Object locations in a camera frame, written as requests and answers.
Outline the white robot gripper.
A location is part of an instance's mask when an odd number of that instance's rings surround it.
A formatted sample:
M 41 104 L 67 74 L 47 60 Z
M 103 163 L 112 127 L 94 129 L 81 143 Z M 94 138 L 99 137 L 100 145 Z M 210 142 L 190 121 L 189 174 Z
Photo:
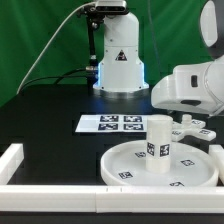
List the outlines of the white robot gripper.
M 224 62 L 176 66 L 151 93 L 155 108 L 208 115 L 224 111 Z

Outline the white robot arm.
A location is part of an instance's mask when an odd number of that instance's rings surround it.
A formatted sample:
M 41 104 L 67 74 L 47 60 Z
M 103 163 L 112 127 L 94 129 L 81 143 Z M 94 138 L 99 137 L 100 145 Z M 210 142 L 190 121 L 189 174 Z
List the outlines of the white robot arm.
M 94 90 L 110 97 L 147 90 L 138 55 L 138 19 L 127 10 L 125 0 L 95 0 L 94 9 L 105 16 L 104 58 Z M 207 0 L 200 31 L 213 60 L 175 67 L 151 88 L 153 107 L 209 115 L 224 111 L 224 0 Z

